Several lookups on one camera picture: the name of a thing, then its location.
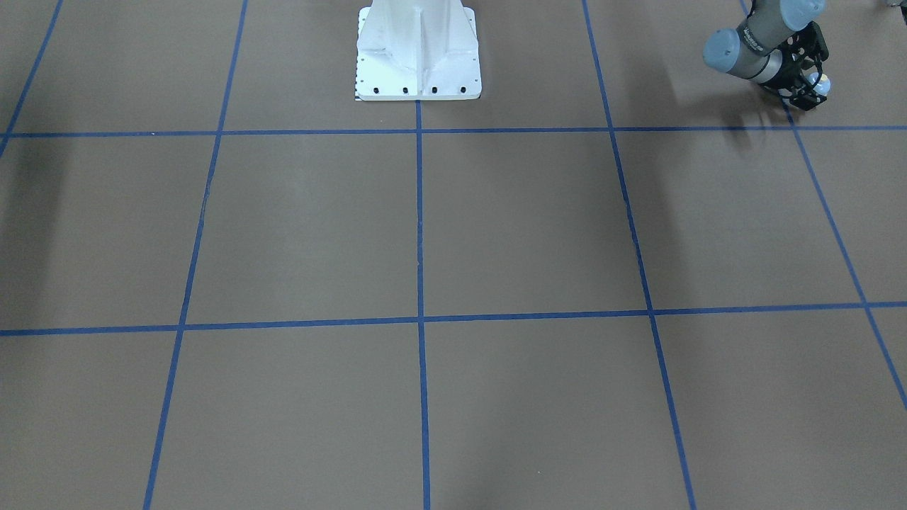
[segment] blue joint cap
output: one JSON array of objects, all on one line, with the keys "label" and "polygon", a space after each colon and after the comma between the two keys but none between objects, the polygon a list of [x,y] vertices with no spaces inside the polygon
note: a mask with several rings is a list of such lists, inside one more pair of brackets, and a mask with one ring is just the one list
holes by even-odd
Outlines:
[{"label": "blue joint cap", "polygon": [[781,17],[787,28],[799,32],[825,10],[825,0],[781,0]]},{"label": "blue joint cap", "polygon": [[732,28],[722,28],[712,34],[702,50],[702,60],[712,69],[727,73],[740,56],[740,36]]}]

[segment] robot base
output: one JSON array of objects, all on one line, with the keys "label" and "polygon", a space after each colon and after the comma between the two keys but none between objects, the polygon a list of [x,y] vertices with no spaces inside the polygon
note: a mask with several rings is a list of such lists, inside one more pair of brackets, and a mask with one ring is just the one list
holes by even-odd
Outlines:
[{"label": "robot base", "polygon": [[477,99],[476,34],[475,12],[459,0],[375,0],[359,12],[356,99]]}]

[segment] floor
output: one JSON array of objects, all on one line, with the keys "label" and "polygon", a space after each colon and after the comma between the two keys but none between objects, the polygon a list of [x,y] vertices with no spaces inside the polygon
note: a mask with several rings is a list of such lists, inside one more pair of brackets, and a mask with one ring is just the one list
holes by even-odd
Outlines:
[{"label": "floor", "polygon": [[480,100],[358,103],[365,3],[0,3],[0,507],[903,506],[899,12],[803,114],[736,0],[469,0]]}]

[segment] white metal base plate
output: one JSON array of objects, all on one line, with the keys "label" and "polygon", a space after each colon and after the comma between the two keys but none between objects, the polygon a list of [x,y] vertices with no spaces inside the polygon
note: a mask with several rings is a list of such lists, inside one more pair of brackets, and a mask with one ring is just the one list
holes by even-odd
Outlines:
[{"label": "white metal base plate", "polygon": [[[359,30],[371,7],[359,11]],[[475,12],[464,7],[469,25],[475,30]],[[427,70],[424,89],[418,90],[416,70],[395,64],[388,55],[359,52],[356,59],[357,101],[453,101],[478,99],[482,94],[482,72],[478,54],[450,54]]]}]

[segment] floor tile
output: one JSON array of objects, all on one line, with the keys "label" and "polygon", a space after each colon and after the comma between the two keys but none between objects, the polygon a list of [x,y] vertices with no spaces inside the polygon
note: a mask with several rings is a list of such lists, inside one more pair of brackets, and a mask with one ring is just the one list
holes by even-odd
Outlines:
[{"label": "floor tile", "polygon": [[432,508],[688,508],[645,318],[426,326]]},{"label": "floor tile", "polygon": [[907,498],[907,413],[862,310],[658,324],[698,508]]},{"label": "floor tile", "polygon": [[370,4],[250,2],[227,128],[414,128],[412,102],[355,99],[358,14]]},{"label": "floor tile", "polygon": [[186,334],[155,510],[422,508],[413,325]]},{"label": "floor tile", "polygon": [[190,321],[416,313],[414,135],[230,136]]},{"label": "floor tile", "polygon": [[51,23],[55,0],[8,0],[0,4],[0,127],[13,117],[34,59]]},{"label": "floor tile", "polygon": [[867,299],[907,299],[903,133],[801,136]]},{"label": "floor tile", "polygon": [[475,10],[482,97],[425,102],[425,127],[606,124],[580,2],[556,8],[529,8],[521,0],[463,4]]},{"label": "floor tile", "polygon": [[790,132],[618,140],[656,308],[858,300]]},{"label": "floor tile", "polygon": [[907,308],[874,309],[873,316],[898,378],[902,385],[907,384]]},{"label": "floor tile", "polygon": [[140,508],[173,333],[0,339],[0,506]]},{"label": "floor tile", "polygon": [[743,21],[738,2],[590,0],[589,7],[614,125],[787,126],[774,96],[702,61],[712,33]]},{"label": "floor tile", "polygon": [[18,132],[214,130],[240,2],[65,2]]},{"label": "floor tile", "polygon": [[831,58],[828,102],[799,115],[802,125],[904,125],[907,102],[893,87],[903,82],[907,27],[898,9],[875,0],[829,2],[819,17]]},{"label": "floor tile", "polygon": [[645,308],[604,133],[424,137],[429,314]]},{"label": "floor tile", "polygon": [[12,140],[0,160],[0,328],[179,320],[211,145]]}]

